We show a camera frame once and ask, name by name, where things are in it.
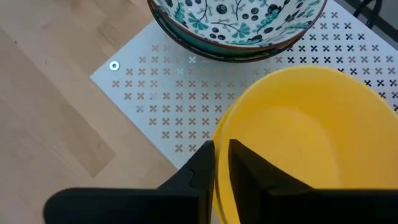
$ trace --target wood grain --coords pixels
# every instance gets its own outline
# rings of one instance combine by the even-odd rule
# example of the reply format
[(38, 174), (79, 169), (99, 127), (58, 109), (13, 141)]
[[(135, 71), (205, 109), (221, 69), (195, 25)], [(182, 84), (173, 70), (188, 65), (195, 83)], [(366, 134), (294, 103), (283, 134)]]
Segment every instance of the wood grain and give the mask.
[(141, 0), (0, 1), (0, 223), (43, 223), (67, 187), (176, 171), (89, 78), (151, 20)]

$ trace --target yellow bowl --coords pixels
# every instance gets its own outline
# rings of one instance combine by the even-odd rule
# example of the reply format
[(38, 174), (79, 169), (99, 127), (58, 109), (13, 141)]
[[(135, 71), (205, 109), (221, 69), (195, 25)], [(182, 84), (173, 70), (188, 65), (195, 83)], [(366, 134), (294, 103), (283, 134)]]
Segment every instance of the yellow bowl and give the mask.
[(230, 139), (314, 188), (398, 189), (397, 115), (363, 83), (329, 68), (267, 75), (223, 116), (214, 138), (215, 202), (229, 224), (239, 223)]

